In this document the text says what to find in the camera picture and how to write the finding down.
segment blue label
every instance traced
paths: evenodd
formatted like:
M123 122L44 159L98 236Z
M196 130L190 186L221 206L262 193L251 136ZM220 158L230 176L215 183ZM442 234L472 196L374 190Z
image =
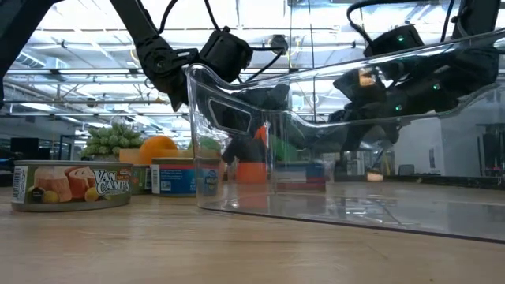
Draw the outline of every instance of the blue label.
M196 193L194 170L159 170L159 193L192 195Z
M204 196L215 196L218 191L219 178L215 170L203 170L204 187L202 194Z

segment orange object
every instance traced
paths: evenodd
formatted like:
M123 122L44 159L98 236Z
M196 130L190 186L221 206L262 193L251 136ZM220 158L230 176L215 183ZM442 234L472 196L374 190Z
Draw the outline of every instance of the orange object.
M167 136L153 136L148 138L140 147L140 161L150 165L153 158L167 157L167 151L177 152L177 145Z
M261 126L258 131L256 131L256 135L254 136L254 139L261 139L263 143L266 145L267 144L267 127L264 125Z
M267 182L267 165L265 163L239 162L235 179L243 184L261 184Z

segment metal pipe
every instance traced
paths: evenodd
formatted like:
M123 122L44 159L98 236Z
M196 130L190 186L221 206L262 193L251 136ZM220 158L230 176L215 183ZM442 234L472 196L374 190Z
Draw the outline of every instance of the metal pipe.
M189 115L187 113L167 113L167 114L162 114L162 113L142 113L142 114L131 114L131 113L75 113L75 114L50 114L50 113L9 113L9 114L2 114L0 115L0 118L11 118L11 117L27 117L27 116L40 116L40 117L51 117L51 116L57 116L57 117L126 117L126 116L145 116L145 117L150 117L150 116L159 116L159 117L182 117L185 115Z
M54 104L54 105L66 105L66 104L166 104L163 101L136 101L136 100L115 100L115 101L20 101L20 100L8 100L4 101L5 104L21 104L21 103L43 103L43 104Z

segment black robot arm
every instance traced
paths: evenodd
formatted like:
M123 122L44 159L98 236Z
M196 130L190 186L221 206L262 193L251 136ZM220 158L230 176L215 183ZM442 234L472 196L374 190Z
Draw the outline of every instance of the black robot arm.
M0 78L5 76L49 8L60 1L0 1ZM132 36L144 74L156 89L168 94L174 111L188 103L182 66L202 63L231 82L253 56L247 42L231 35L228 27L214 31L200 53L196 48L175 50L159 34L141 0L110 2ZM3 88L0 88L0 108L3 98Z

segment tuna can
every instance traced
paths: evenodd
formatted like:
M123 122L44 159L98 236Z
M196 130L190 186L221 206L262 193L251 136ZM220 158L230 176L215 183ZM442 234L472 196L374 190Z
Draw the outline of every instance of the tuna can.
M129 203L132 164L86 161L16 161L15 211L82 211Z
M220 159L198 158L196 166L196 188L202 196L216 196L219 191Z
M277 163L274 176L279 190L324 191L326 189L324 164L318 161Z
M152 193L151 166L133 165L132 195Z
M154 158L151 166L152 194L195 196L193 158Z

